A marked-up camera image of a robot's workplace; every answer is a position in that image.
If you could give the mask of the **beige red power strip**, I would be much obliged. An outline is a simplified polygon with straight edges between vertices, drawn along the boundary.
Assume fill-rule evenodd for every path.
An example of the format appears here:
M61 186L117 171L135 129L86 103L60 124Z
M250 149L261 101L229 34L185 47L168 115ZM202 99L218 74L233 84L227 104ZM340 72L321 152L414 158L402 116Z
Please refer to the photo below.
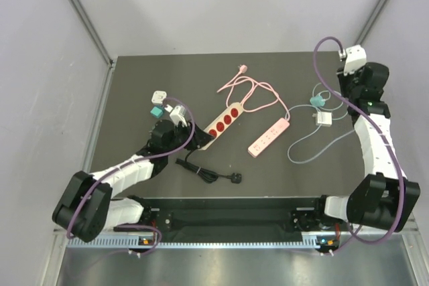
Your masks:
M221 135L243 114L243 107L239 102L231 103L213 122L206 126L204 132L212 139L199 150L207 150Z

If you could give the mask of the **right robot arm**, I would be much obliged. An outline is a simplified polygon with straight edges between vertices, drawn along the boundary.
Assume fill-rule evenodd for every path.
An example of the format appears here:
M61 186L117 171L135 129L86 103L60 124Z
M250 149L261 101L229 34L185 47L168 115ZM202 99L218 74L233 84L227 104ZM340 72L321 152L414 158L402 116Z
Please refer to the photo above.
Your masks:
M409 181L393 160L391 114L381 99L388 78L387 66L364 60L346 63L338 71L341 95L352 104L348 114L361 144L365 177L350 196L328 196L313 212L320 229L329 229L339 219L399 232L418 201L419 184Z

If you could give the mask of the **white usb charger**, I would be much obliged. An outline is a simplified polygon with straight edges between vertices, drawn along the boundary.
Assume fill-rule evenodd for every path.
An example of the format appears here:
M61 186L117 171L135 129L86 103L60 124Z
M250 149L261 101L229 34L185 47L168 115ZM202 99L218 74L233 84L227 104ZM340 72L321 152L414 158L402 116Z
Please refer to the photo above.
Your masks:
M332 125L332 113L317 111L313 114L317 127L330 127Z

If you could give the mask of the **pink power strip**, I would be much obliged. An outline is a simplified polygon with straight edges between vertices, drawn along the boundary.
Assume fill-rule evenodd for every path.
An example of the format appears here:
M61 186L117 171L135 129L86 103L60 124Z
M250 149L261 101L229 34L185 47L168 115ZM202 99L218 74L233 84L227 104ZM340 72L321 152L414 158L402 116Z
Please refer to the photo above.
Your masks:
M258 139L256 139L248 147L248 153L256 158L259 156L269 145L271 145L284 131L288 129L290 122L285 118L280 118L268 130L266 130Z

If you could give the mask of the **white square plug adapter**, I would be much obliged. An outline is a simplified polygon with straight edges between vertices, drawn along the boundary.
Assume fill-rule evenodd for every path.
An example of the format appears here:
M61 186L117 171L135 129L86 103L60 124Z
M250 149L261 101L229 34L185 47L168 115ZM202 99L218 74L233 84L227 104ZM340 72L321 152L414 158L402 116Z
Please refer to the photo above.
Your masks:
M163 90L154 91L151 102L153 105L161 106L163 105L163 101L167 98L167 92Z

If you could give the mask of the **light teal usb charger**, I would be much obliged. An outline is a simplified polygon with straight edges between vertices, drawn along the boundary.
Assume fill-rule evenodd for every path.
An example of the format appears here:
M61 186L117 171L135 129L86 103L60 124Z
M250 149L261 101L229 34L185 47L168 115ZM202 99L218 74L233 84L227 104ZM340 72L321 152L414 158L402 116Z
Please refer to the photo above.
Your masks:
M310 104L316 108L322 108L325 105L326 99L321 95L316 95L310 98Z

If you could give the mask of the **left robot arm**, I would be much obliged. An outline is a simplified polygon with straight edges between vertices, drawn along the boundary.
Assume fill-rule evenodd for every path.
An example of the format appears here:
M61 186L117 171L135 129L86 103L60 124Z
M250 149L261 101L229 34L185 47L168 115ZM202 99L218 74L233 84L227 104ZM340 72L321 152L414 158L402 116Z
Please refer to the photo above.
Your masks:
M158 121L147 143L129 159L102 171L76 172L54 208L52 221L66 229L68 238L84 242L124 224L145 230L151 224L151 212L138 198L118 195L157 176L167 166L169 155L199 149L214 138L192 121Z

